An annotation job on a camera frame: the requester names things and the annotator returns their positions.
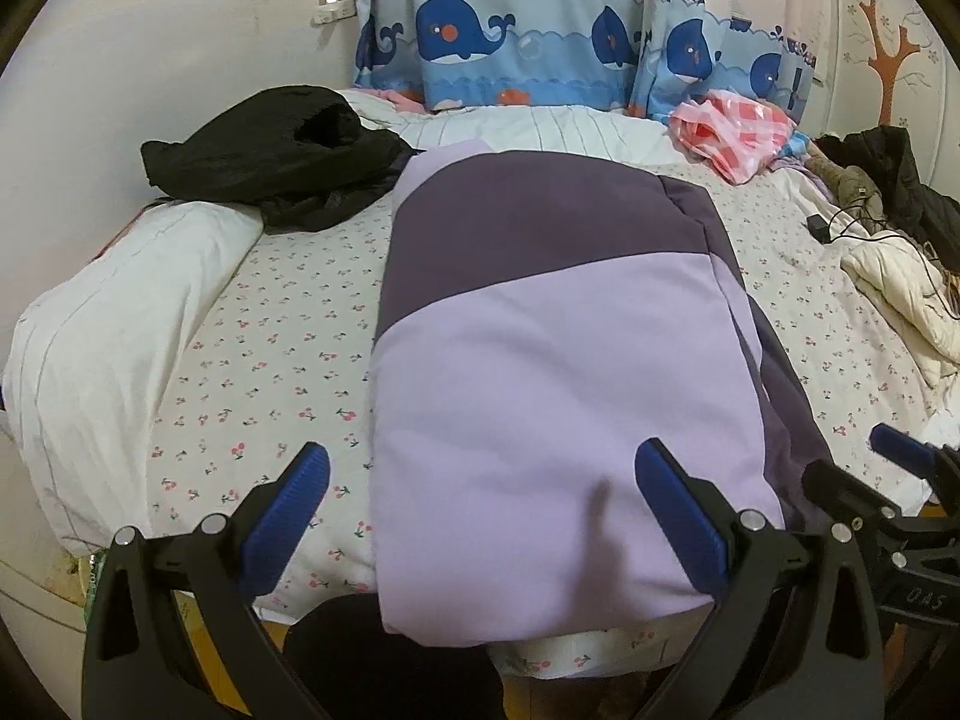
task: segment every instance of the black jacket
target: black jacket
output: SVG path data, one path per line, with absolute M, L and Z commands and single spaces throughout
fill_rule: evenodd
M 370 130 L 342 95 L 319 86 L 260 92 L 185 143 L 141 146 L 152 186 L 181 200 L 256 205 L 264 223 L 323 230 L 384 196 L 414 149 Z
M 826 135 L 816 143 L 837 165 L 862 167 L 880 189 L 891 225 L 921 244 L 929 242 L 946 269 L 960 272 L 960 206 L 920 183 L 905 129 L 884 125 L 843 141 Z

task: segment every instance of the blue gripper pad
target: blue gripper pad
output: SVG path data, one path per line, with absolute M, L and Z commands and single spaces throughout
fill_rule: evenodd
M 647 440 L 637 450 L 635 474 L 690 584 L 713 598 L 725 595 L 730 582 L 727 542 L 654 442 Z
M 330 457 L 322 446 L 306 442 L 290 471 L 280 477 L 282 490 L 240 548 L 237 589 L 248 600 L 272 593 L 280 581 L 330 485 Z
M 929 479 L 937 470 L 933 447 L 890 425 L 881 423 L 870 431 L 870 449 L 920 479 Z

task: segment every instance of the wall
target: wall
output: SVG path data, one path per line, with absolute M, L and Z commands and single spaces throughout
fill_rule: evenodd
M 960 197 L 960 71 L 916 1 L 840 0 L 837 57 L 827 129 L 906 127 L 920 179 Z
M 0 361 L 29 302 L 157 196 L 140 143 L 268 86 L 349 84 L 356 19 L 312 28 L 316 3 L 48 2 L 0 76 Z

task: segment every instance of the metal screw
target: metal screw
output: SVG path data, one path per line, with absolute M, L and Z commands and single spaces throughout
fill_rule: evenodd
M 227 517 L 224 514 L 208 514 L 200 522 L 200 531 L 208 536 L 216 536 L 227 528 Z
M 853 533 L 851 533 L 850 528 L 848 528 L 842 522 L 834 522 L 833 527 L 830 528 L 830 534 L 841 544 L 846 544 L 851 538 L 853 538 Z
M 740 513 L 740 523 L 748 531 L 756 533 L 766 527 L 767 518 L 756 509 L 746 509 Z
M 125 547 L 128 544 L 133 543 L 135 538 L 136 528 L 134 528 L 133 525 L 125 525 L 123 528 L 117 531 L 116 536 L 113 537 L 113 542 Z

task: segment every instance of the pink cloth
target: pink cloth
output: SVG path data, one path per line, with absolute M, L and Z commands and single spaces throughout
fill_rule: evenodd
M 670 131 L 684 146 L 707 157 L 731 184 L 745 184 L 786 145 L 795 124 L 768 103 L 712 90 L 703 103 L 682 103 Z
M 357 89 L 357 91 L 381 100 L 389 100 L 397 107 L 398 111 L 403 113 L 426 113 L 426 108 L 422 103 L 417 103 L 411 98 L 405 98 L 400 92 L 395 92 L 392 89 Z

